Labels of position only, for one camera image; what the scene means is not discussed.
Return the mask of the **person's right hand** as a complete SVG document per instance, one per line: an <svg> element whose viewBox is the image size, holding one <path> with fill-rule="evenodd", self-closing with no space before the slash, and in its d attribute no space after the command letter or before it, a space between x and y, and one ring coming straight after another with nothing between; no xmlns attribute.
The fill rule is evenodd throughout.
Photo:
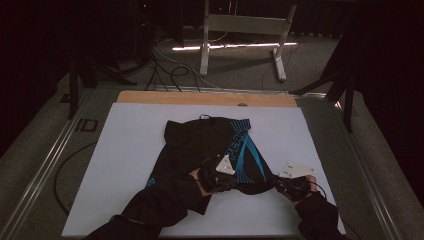
<svg viewBox="0 0 424 240"><path fill-rule="evenodd" d="M313 193L317 192L316 178L312 175L307 175L306 179L307 179L307 182L309 183L309 192L304 197L304 200L306 200L308 197L310 197Z"/></svg>

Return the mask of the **wooden table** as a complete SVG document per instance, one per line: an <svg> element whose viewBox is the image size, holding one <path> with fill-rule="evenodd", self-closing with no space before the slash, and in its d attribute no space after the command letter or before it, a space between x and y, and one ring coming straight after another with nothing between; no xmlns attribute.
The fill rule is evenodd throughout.
<svg viewBox="0 0 424 240"><path fill-rule="evenodd" d="M249 107L296 107L290 95L254 93L160 92L124 90L117 103L190 104Z"/></svg>

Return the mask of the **metal floor rail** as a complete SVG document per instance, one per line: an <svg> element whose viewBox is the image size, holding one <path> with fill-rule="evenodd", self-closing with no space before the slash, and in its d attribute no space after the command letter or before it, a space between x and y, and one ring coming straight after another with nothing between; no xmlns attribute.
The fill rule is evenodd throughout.
<svg viewBox="0 0 424 240"><path fill-rule="evenodd" d="M359 149L354 135L347 130L347 127L344 124L343 116L345 108L339 101L330 102L330 106L333 108L333 112L336 114L339 125L341 126L342 133L347 139L350 149L353 151L354 163L386 239L403 240L399 228L391 216L388 206L379 191L379 187L374 181L371 171L366 165L365 158Z"/></svg>
<svg viewBox="0 0 424 240"><path fill-rule="evenodd" d="M60 134L56 138L54 144L50 148L48 154L44 158L40 167L33 175L31 181L27 185L23 195L16 204L15 209L8 218L5 225L0 230L0 240L13 240L21 228L23 222L28 216L32 206L42 191L47 179L49 178L53 168L59 160L64 148L66 147L72 133L75 131L77 122L86 107L87 103L94 95L94 89L85 90L80 99L77 101L78 107L76 113L70 120L67 120Z"/></svg>

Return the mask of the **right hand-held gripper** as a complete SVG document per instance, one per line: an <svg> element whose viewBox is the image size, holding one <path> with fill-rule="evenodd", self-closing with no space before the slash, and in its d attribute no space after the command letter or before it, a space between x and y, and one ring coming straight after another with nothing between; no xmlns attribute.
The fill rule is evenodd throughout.
<svg viewBox="0 0 424 240"><path fill-rule="evenodd" d="M306 176L314 173L312 167L288 162L277 174L276 188L292 202L303 200L309 192Z"/></svg>

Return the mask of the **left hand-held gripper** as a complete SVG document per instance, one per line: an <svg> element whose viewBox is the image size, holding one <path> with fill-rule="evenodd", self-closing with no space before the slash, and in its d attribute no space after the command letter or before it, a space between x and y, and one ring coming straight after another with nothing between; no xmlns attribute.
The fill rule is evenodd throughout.
<svg viewBox="0 0 424 240"><path fill-rule="evenodd" d="M229 191L235 186L235 170L228 155L205 160L199 171L201 186L209 193Z"/></svg>

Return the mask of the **bright light strip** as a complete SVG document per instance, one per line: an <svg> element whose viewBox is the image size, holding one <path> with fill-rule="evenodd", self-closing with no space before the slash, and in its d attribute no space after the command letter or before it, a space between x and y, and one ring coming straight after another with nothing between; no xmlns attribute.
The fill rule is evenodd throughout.
<svg viewBox="0 0 424 240"><path fill-rule="evenodd" d="M282 46L296 46L298 43L288 42ZM220 45L208 45L208 49L224 49L224 48L240 48L240 47L280 47L279 43L257 43L257 44L220 44ZM201 50L203 46L188 46L188 47L173 47L173 51L195 51Z"/></svg>

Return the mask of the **black stand legs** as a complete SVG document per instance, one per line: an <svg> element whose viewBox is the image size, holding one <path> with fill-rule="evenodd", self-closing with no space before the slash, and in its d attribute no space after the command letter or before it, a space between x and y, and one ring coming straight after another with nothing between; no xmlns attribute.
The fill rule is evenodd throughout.
<svg viewBox="0 0 424 240"><path fill-rule="evenodd" d="M332 86L325 94L325 98L330 102L337 102L342 95L345 95L343 108L343 124L348 132L352 132L351 116L353 108L353 96L355 87L355 76L352 67L344 66L339 70L321 76L318 80L297 90L290 90L292 95L304 95L313 89L326 83L332 82Z"/></svg>
<svg viewBox="0 0 424 240"><path fill-rule="evenodd" d="M97 63L87 54L70 47L67 50L69 61L69 114L68 118L72 119L76 116L79 108L79 86L78 80L81 80L86 88L96 88L98 84L95 71L111 77L116 82L134 86L135 83L124 79L118 73L109 70L107 67Z"/></svg>

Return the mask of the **white table mat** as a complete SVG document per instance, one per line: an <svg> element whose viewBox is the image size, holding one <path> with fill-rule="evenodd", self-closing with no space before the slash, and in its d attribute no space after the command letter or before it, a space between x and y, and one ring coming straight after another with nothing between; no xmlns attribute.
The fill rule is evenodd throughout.
<svg viewBox="0 0 424 240"><path fill-rule="evenodd" d="M321 161L302 110L298 107L249 107L115 103L79 187L62 231L84 237L122 212L143 189L165 145L168 121L201 115L248 119L249 134L273 173L288 162L315 169L314 176L332 201ZM284 237L298 235L293 205L275 190L245 195L237 190L212 196L205 214L189 212L162 230L164 238Z"/></svg>

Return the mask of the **white desk frame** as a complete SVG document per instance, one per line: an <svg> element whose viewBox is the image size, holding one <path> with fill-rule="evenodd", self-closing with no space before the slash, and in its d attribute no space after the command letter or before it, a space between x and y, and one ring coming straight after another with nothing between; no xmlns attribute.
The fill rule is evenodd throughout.
<svg viewBox="0 0 424 240"><path fill-rule="evenodd" d="M273 58L277 79L281 82L286 81L287 76L283 64L283 47L286 43L296 8L296 4L291 4L285 18L223 15L212 14L210 12L210 0L204 0L204 30L203 44L201 46L200 75L206 76L208 74L209 52L211 49L209 32L237 32L279 35L279 44L273 49Z"/></svg>

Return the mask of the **black shorts with blue print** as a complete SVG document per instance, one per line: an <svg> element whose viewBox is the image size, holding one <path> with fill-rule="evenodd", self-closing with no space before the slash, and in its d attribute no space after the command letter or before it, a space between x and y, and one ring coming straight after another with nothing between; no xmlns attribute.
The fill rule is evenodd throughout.
<svg viewBox="0 0 424 240"><path fill-rule="evenodd" d="M184 123L168 121L165 145L148 178L148 187L167 177L181 176L227 157L234 173L234 188L256 195L273 187L275 175L249 135L248 119L199 117Z"/></svg>

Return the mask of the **person's left hand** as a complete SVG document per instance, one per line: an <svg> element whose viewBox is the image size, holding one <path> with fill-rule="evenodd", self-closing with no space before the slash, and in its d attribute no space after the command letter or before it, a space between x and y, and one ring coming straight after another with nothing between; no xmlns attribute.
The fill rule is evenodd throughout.
<svg viewBox="0 0 424 240"><path fill-rule="evenodd" d="M209 193L209 192L207 192L205 189L204 189L204 187L202 186L202 184L201 184L201 182L200 182L200 180L199 180L199 177L198 177L198 172L199 172L199 168L198 169L194 169L194 170L192 170L190 173L189 173L189 175L195 180L195 182L196 182L196 184L197 184L197 186L198 186L198 188L199 188L199 190L200 190L200 192L201 192L201 194L202 194L202 196L203 197L206 197L206 196L210 196L211 195L211 193Z"/></svg>

